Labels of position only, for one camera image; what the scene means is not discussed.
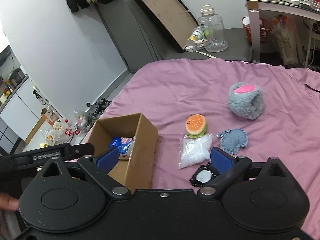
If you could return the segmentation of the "person left hand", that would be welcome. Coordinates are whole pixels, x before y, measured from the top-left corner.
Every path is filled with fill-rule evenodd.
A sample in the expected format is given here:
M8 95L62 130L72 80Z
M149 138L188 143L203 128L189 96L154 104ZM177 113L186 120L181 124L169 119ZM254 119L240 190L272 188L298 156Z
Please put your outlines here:
M0 193L0 209L6 211L18 211L19 200L9 196L7 193Z

